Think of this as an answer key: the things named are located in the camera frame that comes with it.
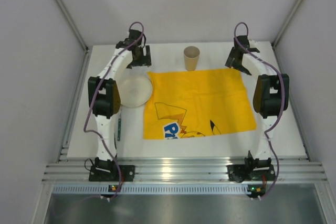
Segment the cream round plate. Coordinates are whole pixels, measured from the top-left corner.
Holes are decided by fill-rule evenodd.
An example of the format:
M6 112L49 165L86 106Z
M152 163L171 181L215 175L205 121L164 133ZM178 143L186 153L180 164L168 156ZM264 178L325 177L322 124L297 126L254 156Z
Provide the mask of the cream round plate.
M121 104L128 108L144 105L150 99L153 87L146 76L129 76L118 87Z

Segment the beige paper cup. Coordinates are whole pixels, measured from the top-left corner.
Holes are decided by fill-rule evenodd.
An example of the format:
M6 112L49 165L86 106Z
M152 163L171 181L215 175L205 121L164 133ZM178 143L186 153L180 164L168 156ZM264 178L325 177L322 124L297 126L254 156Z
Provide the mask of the beige paper cup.
M195 46L188 46L184 49L184 62L187 71L194 71L196 69L200 50Z

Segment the yellow cartoon cloth placemat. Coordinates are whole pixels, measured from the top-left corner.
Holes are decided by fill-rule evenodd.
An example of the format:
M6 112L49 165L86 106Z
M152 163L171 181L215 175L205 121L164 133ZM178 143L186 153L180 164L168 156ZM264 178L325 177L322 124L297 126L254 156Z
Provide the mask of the yellow cartoon cloth placemat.
M153 91L143 138L163 140L254 131L257 123L234 69L148 73Z

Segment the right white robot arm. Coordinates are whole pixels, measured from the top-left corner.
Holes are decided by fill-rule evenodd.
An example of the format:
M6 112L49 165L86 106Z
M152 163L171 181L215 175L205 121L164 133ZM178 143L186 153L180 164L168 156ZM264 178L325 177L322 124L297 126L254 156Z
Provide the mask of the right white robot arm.
M250 46L246 35L234 38L225 66L256 81L251 103L257 114L257 129L250 152L254 158L268 159L271 157L269 143L274 129L289 104L289 76L262 60L260 51Z

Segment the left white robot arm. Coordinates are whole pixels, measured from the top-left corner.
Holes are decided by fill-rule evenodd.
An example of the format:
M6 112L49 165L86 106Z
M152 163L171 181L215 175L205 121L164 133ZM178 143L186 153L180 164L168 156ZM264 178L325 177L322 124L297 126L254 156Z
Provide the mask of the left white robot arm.
M143 32L130 29L128 37L117 43L104 69L88 79L89 112L84 132L98 136L97 158L101 161L113 161L117 156L114 127L121 106L117 82L125 69L152 65L150 46L145 42Z

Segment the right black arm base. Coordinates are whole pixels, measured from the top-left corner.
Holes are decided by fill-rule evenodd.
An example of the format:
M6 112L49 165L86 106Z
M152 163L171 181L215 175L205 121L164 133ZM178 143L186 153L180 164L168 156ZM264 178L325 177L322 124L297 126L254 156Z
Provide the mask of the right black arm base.
M271 158L254 158L251 152L244 158L243 164L227 166L229 181L242 183L245 181L271 181L276 178L276 172Z

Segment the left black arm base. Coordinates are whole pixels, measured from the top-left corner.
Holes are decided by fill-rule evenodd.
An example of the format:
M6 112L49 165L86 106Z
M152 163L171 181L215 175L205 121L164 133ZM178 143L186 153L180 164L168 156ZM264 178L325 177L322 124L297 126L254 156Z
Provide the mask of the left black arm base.
M103 161L97 157L89 159L91 167L89 169L90 182L132 182L135 176L134 165L119 165L119 170L114 161Z

